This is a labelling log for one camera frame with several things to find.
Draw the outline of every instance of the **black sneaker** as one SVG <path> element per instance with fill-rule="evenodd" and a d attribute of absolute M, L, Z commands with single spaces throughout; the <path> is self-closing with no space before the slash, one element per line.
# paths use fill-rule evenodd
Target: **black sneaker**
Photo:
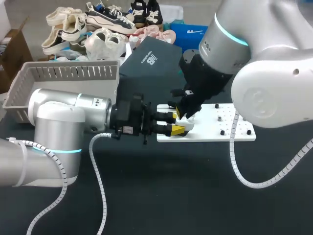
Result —
<path fill-rule="evenodd" d="M 160 31 L 163 31 L 163 17 L 157 0 L 149 0 L 147 5 L 147 11 L 148 11 L 147 17 L 148 25 L 155 24 L 159 27 Z"/>
<path fill-rule="evenodd" d="M 136 31 L 134 23 L 124 16 L 116 15 L 116 12 L 112 9 L 104 7 L 99 12 L 90 2 L 87 3 L 87 9 L 87 25 L 104 27 L 122 34 L 133 34 Z"/>
<path fill-rule="evenodd" d="M 111 4 L 111 2 L 109 0 L 104 0 L 104 3 L 102 2 L 102 0 L 100 0 L 100 3 L 96 6 L 96 10 L 98 12 L 103 11 L 103 9 L 101 9 L 101 7 L 113 10 L 113 11 L 115 11 L 115 14 L 117 16 L 125 16 L 128 20 L 130 20 L 131 22 L 134 22 L 134 16 L 132 15 L 132 13 L 123 12 L 123 10 L 120 6 L 115 6 L 115 5 Z"/>
<path fill-rule="evenodd" d="M 143 0 L 135 0 L 131 3 L 134 16 L 134 24 L 136 28 L 142 28 L 146 26 L 146 17 L 147 17 L 147 4 Z"/>
<path fill-rule="evenodd" d="M 69 46 L 69 42 L 62 39 L 62 30 L 52 27 L 49 37 L 41 45 L 45 55 L 54 55 Z"/>

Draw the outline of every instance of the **new balance logo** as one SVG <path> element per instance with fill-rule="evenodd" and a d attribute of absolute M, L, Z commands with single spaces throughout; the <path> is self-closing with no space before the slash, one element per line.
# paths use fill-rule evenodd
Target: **new balance logo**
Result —
<path fill-rule="evenodd" d="M 153 65 L 156 60 L 157 60 L 157 57 L 156 57 L 155 55 L 151 54 L 151 56 L 148 58 L 147 62 L 148 62 L 150 65 Z"/>
<path fill-rule="evenodd" d="M 201 32 L 203 32 L 203 30 L 199 31 L 187 30 L 187 33 L 201 33 Z"/>
<path fill-rule="evenodd" d="M 148 54 L 145 56 L 145 58 L 143 58 L 143 60 L 141 61 L 141 63 L 143 64 L 145 61 L 147 60 L 147 63 L 150 64 L 150 65 L 153 65 L 156 60 L 157 60 L 157 57 L 155 55 L 152 54 L 152 51 L 150 50 L 148 52 Z"/>

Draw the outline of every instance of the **shoe box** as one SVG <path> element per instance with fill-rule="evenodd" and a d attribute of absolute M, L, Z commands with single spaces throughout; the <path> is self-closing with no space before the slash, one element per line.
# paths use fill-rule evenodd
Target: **shoe box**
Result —
<path fill-rule="evenodd" d="M 11 29 L 5 36 L 10 39 L 5 51 L 0 55 L 0 94 L 8 92 L 13 79 L 25 62 L 33 61 L 24 38 L 22 29 L 27 19 L 19 29 Z"/>
<path fill-rule="evenodd" d="M 199 49 L 199 44 L 208 26 L 172 23 L 171 30 L 176 33 L 174 44 L 182 48 L 182 52 L 189 49 Z"/>
<path fill-rule="evenodd" d="M 181 48 L 146 37 L 120 67 L 121 77 L 163 76 L 178 73 Z"/>

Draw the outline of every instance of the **mounting hole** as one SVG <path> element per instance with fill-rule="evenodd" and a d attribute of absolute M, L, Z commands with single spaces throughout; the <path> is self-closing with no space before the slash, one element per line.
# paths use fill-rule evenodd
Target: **mounting hole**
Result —
<path fill-rule="evenodd" d="M 293 71 L 293 75 L 299 75 L 299 73 L 300 73 L 299 69 L 295 69 L 295 70 Z"/>

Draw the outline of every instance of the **gray plastic basket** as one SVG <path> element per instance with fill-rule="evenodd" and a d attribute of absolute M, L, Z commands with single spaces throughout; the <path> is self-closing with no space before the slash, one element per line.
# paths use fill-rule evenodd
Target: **gray plastic basket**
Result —
<path fill-rule="evenodd" d="M 38 88 L 107 97 L 116 102 L 118 61 L 27 62 L 18 72 L 3 108 L 27 123 L 28 102 Z"/>

